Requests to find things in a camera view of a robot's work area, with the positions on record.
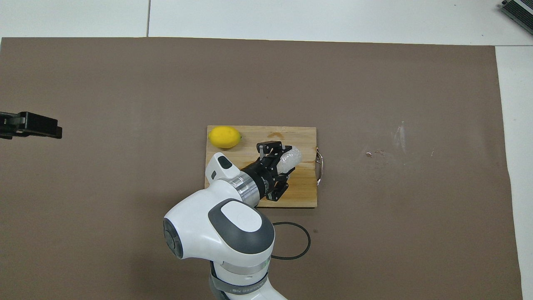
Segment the grey stone-like ring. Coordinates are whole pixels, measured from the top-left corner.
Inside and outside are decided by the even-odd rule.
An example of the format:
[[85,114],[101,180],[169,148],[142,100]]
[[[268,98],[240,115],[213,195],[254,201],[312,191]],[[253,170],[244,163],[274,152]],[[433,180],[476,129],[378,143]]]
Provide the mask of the grey stone-like ring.
[[284,152],[281,155],[279,162],[276,165],[277,173],[290,173],[302,160],[302,153],[299,148],[292,146],[291,150]]

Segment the grey ribbed metal device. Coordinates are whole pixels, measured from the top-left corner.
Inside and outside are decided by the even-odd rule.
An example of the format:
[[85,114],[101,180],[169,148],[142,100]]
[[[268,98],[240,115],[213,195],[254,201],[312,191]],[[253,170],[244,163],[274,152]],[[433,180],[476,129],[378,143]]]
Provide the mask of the grey ribbed metal device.
[[510,19],[533,27],[533,0],[502,0],[501,11]]

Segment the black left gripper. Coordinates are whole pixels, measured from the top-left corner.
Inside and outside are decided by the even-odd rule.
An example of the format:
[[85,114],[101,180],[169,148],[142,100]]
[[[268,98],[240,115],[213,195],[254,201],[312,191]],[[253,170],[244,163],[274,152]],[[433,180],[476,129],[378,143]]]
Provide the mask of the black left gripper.
[[[15,126],[12,135],[12,126],[8,121],[12,118],[12,125]],[[39,135],[55,139],[62,138],[62,127],[59,127],[58,120],[46,117],[32,112],[19,112],[13,117],[13,114],[0,112],[0,138],[12,139],[15,137],[28,137]]]

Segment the brown paper table mat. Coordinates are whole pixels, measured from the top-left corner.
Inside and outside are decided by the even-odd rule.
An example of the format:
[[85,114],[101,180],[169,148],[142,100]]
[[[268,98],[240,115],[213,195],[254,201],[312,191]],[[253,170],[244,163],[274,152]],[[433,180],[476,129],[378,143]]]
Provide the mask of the brown paper table mat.
[[208,125],[315,127],[291,300],[522,300],[492,46],[3,39],[0,111],[63,138],[0,140],[0,300],[209,300],[162,219],[202,189]]

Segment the yellow lemon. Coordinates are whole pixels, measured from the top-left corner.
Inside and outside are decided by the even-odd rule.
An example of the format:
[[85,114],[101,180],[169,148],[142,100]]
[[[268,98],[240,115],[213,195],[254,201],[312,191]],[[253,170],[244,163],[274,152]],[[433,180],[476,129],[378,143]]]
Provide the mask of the yellow lemon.
[[211,129],[207,138],[216,148],[229,149],[238,145],[242,140],[241,133],[234,127],[217,126]]

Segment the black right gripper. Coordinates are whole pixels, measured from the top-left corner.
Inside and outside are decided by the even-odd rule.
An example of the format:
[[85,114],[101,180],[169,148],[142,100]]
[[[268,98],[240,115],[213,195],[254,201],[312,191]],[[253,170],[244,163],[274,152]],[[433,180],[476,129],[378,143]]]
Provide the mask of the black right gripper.
[[255,182],[259,190],[259,199],[267,198],[269,201],[278,201],[288,189],[289,175],[275,173],[274,159],[281,158],[292,150],[292,145],[283,145],[282,142],[257,143],[259,158],[253,163],[242,168]]

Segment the wooden cutting board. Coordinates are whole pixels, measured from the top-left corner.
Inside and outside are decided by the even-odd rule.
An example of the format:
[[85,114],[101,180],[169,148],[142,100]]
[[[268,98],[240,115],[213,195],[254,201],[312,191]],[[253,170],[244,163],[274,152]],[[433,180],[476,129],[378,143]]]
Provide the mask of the wooden cutting board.
[[315,127],[268,127],[235,125],[242,136],[242,140],[229,149],[217,148],[206,141],[207,164],[217,152],[222,152],[236,167],[241,169],[254,162],[258,157],[256,148],[259,142],[280,141],[283,145],[292,145],[302,154],[301,163],[295,167],[288,179],[289,188],[280,200],[269,201],[261,199],[261,208],[316,208],[317,178],[316,178],[316,150],[317,130]]

